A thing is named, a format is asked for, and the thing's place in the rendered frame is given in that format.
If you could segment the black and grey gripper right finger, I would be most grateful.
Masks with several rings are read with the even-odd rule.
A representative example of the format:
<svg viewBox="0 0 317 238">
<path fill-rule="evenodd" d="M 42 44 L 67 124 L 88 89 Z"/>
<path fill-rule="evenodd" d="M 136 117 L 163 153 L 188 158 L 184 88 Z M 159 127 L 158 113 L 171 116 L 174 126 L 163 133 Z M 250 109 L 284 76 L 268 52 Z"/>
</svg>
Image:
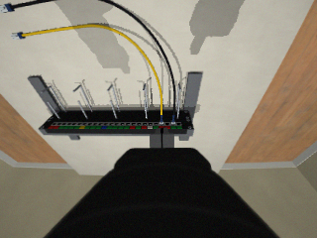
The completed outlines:
<svg viewBox="0 0 317 238">
<path fill-rule="evenodd" d="M 174 148 L 174 134 L 168 133 L 167 128 L 162 128 L 162 147 Z"/>
</svg>

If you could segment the white network cable plug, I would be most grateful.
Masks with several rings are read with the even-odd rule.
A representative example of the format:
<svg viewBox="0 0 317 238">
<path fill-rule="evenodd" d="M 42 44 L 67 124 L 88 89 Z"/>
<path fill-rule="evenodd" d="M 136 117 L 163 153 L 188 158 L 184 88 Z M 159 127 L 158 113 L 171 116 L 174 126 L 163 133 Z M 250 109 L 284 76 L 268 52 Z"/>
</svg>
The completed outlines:
<svg viewBox="0 0 317 238">
<path fill-rule="evenodd" d="M 13 35 L 11 35 L 11 38 L 12 38 L 13 40 L 26 39 L 26 37 L 23 37 L 22 34 L 23 34 L 23 33 L 13 34 Z"/>
</svg>

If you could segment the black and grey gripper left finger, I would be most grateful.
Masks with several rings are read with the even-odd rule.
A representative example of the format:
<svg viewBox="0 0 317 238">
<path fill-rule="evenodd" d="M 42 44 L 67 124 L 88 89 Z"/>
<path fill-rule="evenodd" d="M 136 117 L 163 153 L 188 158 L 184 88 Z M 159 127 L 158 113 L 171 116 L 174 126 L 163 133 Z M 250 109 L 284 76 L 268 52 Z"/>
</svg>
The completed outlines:
<svg viewBox="0 0 317 238">
<path fill-rule="evenodd" d="M 162 128 L 157 128 L 150 134 L 150 148 L 162 148 Z"/>
</svg>

